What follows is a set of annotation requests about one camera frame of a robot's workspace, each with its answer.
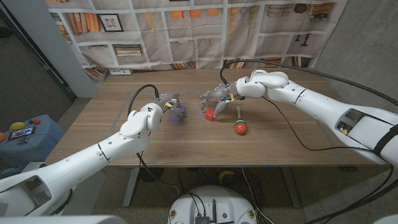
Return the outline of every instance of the wooden table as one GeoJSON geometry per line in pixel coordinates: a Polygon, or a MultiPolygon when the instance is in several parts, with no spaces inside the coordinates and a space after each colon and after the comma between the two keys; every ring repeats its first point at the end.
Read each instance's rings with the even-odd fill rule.
{"type": "MultiPolygon", "coordinates": [[[[334,99],[337,93],[320,77],[296,70],[281,69],[291,80],[334,99]]],[[[226,69],[224,77],[235,82],[252,69],[226,69]]],[[[177,91],[187,118],[173,119],[164,113],[160,128],[151,134],[151,144],[143,159],[151,167],[240,167],[240,166],[343,166],[370,165],[349,149],[313,152],[303,148],[276,108],[262,98],[246,98],[228,103],[213,121],[200,111],[200,95],[221,83],[220,70],[172,70],[110,76],[87,104],[62,140],[46,159],[52,164],[119,131],[127,120],[132,94],[145,84],[154,84],[160,92],[177,91]],[[236,106],[241,107],[248,131],[240,136],[234,131],[236,106]]],[[[153,89],[146,88],[134,102],[139,110],[152,101],[153,89]]],[[[310,148],[342,146],[328,130],[294,106],[276,103],[289,119],[302,142],[310,148]]],[[[207,108],[215,108],[209,103],[207,108]]],[[[138,158],[125,157],[111,166],[138,166],[138,158]]]]}

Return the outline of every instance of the table leg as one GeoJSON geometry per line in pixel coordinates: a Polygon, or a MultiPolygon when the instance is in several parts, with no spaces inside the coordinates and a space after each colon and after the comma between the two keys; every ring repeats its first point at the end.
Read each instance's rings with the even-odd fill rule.
{"type": "Polygon", "coordinates": [[[124,194],[123,207],[127,208],[131,204],[134,189],[136,188],[139,168],[131,170],[129,183],[127,184],[126,194],[124,194]]]}
{"type": "Polygon", "coordinates": [[[285,184],[287,187],[287,191],[289,192],[290,199],[292,201],[292,205],[295,208],[301,208],[302,204],[299,198],[299,193],[296,189],[296,183],[293,179],[293,173],[290,167],[281,167],[282,175],[285,179],[285,184]]]}

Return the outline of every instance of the power strip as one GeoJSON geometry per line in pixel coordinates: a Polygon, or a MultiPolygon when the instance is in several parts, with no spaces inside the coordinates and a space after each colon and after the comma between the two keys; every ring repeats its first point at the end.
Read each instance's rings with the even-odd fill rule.
{"type": "Polygon", "coordinates": [[[109,69],[111,75],[131,75],[132,70],[130,69],[109,69]]]}

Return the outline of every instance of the red cube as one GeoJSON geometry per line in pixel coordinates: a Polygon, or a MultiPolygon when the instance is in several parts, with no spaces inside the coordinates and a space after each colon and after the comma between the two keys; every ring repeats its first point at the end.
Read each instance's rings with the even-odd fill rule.
{"type": "Polygon", "coordinates": [[[213,115],[214,111],[212,109],[208,109],[205,113],[206,120],[213,121],[214,120],[213,115]]]}

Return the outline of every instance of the maraca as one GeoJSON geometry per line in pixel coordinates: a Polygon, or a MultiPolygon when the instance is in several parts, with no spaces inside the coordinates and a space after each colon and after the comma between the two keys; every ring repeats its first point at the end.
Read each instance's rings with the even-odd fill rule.
{"type": "Polygon", "coordinates": [[[241,108],[239,106],[236,107],[236,111],[238,112],[238,120],[235,122],[235,131],[238,134],[244,134],[248,130],[248,127],[246,126],[246,122],[241,118],[241,108]]]}

